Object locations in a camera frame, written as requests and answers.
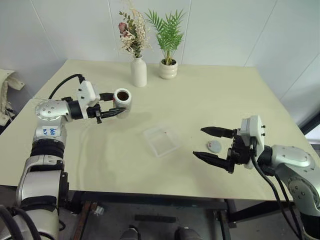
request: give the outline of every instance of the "beige table surface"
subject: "beige table surface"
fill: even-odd
[[[0,184],[16,186],[28,158],[37,118],[35,105],[46,99],[66,77],[81,73],[101,92],[127,88],[133,97],[128,118],[75,120],[66,125],[65,170],[71,190],[163,194],[228,199],[273,200],[270,187],[254,170],[236,165],[234,174],[197,159],[192,151],[207,151],[217,139],[225,158],[230,139],[211,137],[202,127],[240,127],[242,118],[260,115],[266,125],[266,145],[296,146],[319,157],[288,112],[253,67],[179,66],[175,79],[163,80],[157,65],[148,65],[148,84],[130,83],[129,63],[68,60],[23,108],[0,136]],[[78,79],[55,95],[75,97]],[[101,103],[103,109],[111,103]],[[161,158],[154,156],[143,131],[170,126],[182,146]]]

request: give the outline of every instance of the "transparent plastic box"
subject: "transparent plastic box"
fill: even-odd
[[[143,135],[155,156],[160,158],[181,146],[177,134],[167,126],[156,126],[147,129]]]

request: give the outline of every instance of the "white vase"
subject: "white vase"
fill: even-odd
[[[135,57],[130,64],[132,83],[139,88],[147,85],[147,65],[142,57],[142,55]]]
[[[162,62],[164,59],[160,61],[159,64],[159,75],[163,79],[173,79],[175,76],[177,76],[178,72],[178,63],[176,60],[174,65],[165,65]]]

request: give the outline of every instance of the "white wall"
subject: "white wall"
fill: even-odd
[[[66,59],[129,61],[118,37],[123,2],[1,0],[0,68],[17,70],[26,83],[10,92],[14,105],[21,108]],[[180,64],[256,66],[298,124],[320,109],[319,0],[149,2],[134,4],[141,12],[186,12]],[[144,58],[158,63],[154,33],[150,43]]]

